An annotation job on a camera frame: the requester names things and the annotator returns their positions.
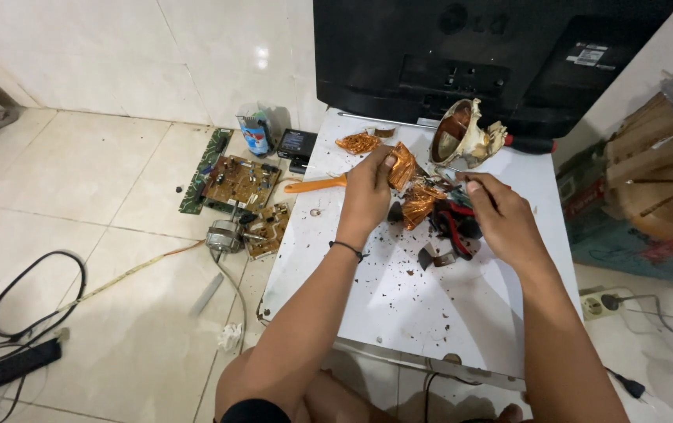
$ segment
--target cardboard box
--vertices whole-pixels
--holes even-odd
[[[661,94],[558,186],[577,263],[673,280],[673,106]]]

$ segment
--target copper coil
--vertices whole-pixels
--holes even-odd
[[[404,227],[408,230],[415,229],[433,211],[436,200],[445,198],[446,194],[433,187],[420,183],[413,184],[404,195],[402,204]]]
[[[359,134],[336,140],[336,145],[352,154],[363,154],[378,148],[381,145],[381,139],[377,136],[368,135],[368,132],[360,132]]]
[[[407,150],[401,142],[391,151],[391,154],[397,158],[397,162],[388,173],[388,186],[401,191],[407,182],[415,176],[418,164],[415,156]]]

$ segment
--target wall socket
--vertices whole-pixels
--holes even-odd
[[[585,316],[585,322],[617,315],[624,308],[624,303],[619,303],[619,308],[617,310],[607,309],[601,301],[603,295],[619,296],[614,291],[597,291],[579,296],[579,302],[582,304],[582,314]]]

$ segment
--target white tabletop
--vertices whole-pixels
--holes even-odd
[[[334,141],[376,124],[338,112],[327,112],[305,181],[339,175],[361,161]],[[427,167],[424,160],[433,134],[400,127],[388,143],[402,141]],[[530,201],[543,241],[581,316],[551,156],[504,148],[476,170],[491,172]],[[266,319],[282,308],[326,255],[343,201],[344,188],[297,197],[259,308],[267,311]],[[320,215],[312,216],[314,209]],[[522,298],[516,274],[493,255],[484,239],[472,261],[458,259],[423,271],[417,253],[428,242],[441,254],[451,250],[448,240],[429,234],[427,220],[412,231],[386,222],[373,231],[365,248],[370,256],[358,266],[339,336],[428,358],[454,353],[464,366],[523,378]]]

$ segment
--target white tiled floor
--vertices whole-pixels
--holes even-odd
[[[204,125],[26,110],[0,131],[0,292],[55,249],[87,260],[88,292],[203,238],[221,215],[210,209],[201,216],[179,214],[183,194],[175,187],[187,186],[211,131]],[[228,153],[250,157],[238,136]],[[292,206],[294,197],[282,186],[270,203]],[[221,261],[246,300],[246,346],[264,330],[256,311],[273,262],[273,256],[247,262],[244,254]],[[215,340],[227,322],[242,320],[242,309],[223,284],[200,318],[187,313],[217,272],[201,247],[167,257],[80,304],[65,324],[71,337],[63,358],[27,378],[9,421],[211,421],[216,381],[235,357],[217,352]],[[580,287],[624,284],[634,293],[660,291],[664,312],[673,316],[671,284],[584,266],[577,272]],[[2,303],[0,326],[20,330],[72,299],[78,281],[72,261],[49,258]],[[651,311],[644,308],[641,303],[640,310]],[[624,312],[588,322],[587,328],[607,364],[653,393],[650,404],[625,399],[633,420],[673,421],[673,335],[659,332],[657,318],[648,316]],[[338,351],[324,366],[401,420],[422,420],[423,372]],[[0,418],[13,394],[0,390],[6,397],[0,400]],[[510,402],[521,403],[516,392],[442,378],[433,383],[431,401],[434,421],[450,422],[492,416]]]

